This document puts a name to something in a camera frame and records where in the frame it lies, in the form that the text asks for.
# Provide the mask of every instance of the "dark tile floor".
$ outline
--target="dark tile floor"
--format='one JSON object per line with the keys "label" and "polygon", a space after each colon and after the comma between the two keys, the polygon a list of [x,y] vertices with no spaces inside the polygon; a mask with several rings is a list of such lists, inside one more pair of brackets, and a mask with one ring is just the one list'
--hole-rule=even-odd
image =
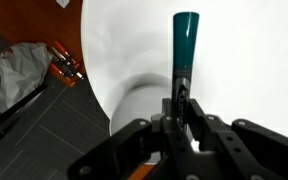
{"label": "dark tile floor", "polygon": [[[10,43],[0,37],[0,52]],[[0,180],[65,180],[71,163],[109,137],[109,119],[87,79],[68,88],[47,74],[48,86],[0,141]]]}

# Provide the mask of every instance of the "black metal bracket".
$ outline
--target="black metal bracket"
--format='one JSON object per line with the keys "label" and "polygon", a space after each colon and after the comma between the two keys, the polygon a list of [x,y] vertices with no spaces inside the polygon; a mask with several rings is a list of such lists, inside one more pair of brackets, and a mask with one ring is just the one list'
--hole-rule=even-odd
{"label": "black metal bracket", "polygon": [[176,121],[170,99],[152,122],[137,119],[74,163],[70,179],[126,179],[153,152],[161,160],[146,179],[288,179],[288,138],[247,120],[232,126],[205,115],[191,99],[187,123],[200,152],[194,152]]}

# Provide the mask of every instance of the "plastic bag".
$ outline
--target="plastic bag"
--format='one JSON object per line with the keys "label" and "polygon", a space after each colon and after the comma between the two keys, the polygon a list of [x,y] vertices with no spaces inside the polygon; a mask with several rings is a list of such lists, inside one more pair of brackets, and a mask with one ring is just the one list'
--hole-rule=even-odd
{"label": "plastic bag", "polygon": [[1,53],[1,113],[43,82],[49,63],[50,59],[44,43],[20,43]]}

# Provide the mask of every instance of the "screw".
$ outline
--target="screw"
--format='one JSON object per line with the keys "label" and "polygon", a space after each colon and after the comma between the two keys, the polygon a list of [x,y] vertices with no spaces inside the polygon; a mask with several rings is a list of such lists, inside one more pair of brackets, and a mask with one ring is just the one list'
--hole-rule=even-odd
{"label": "screw", "polygon": [[251,176],[251,180],[264,180],[264,178],[262,178],[262,176],[254,174]]}
{"label": "screw", "polygon": [[186,176],[186,180],[200,180],[196,175],[194,174],[189,174]]}
{"label": "screw", "polygon": [[146,124],[145,121],[141,121],[141,122],[140,122],[140,125],[141,125],[141,126],[144,126],[145,124]]}
{"label": "screw", "polygon": [[209,120],[214,120],[215,117],[213,117],[213,116],[209,116],[208,119],[209,119]]}
{"label": "screw", "polygon": [[86,176],[88,174],[90,174],[92,171],[92,168],[90,166],[84,166],[80,169],[80,176]]}
{"label": "screw", "polygon": [[238,124],[242,125],[242,126],[245,126],[246,123],[244,121],[239,121]]}

